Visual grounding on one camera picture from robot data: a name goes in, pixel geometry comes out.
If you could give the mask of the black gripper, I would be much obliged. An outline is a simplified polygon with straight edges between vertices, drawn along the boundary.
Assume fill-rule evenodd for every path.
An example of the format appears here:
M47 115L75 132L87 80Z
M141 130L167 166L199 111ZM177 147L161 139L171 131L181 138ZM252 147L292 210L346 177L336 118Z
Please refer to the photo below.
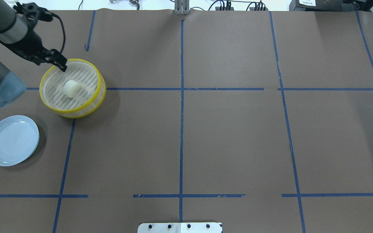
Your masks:
M56 66L62 72L65 72L67 69L66 63L68 59L56 49L46 49L43 47L40 36L33 29L28 29L24 38L10 44L10 50L19 57L36 65L49 63Z

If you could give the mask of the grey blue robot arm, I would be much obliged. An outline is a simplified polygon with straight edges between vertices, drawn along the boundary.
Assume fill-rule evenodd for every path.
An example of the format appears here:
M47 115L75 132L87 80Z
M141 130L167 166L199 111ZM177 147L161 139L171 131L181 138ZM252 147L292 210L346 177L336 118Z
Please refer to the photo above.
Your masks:
M62 72L67 69L67 58L62 50L47 49L42 39L34 31L37 23L51 22L54 18L61 24L65 47L65 29L60 16L37 6L36 3L15 3L9 6L0 0L0 44L20 58L35 65L48 63L56 66ZM0 62L0 108L5 108L18 99L27 89L26 84L9 68Z

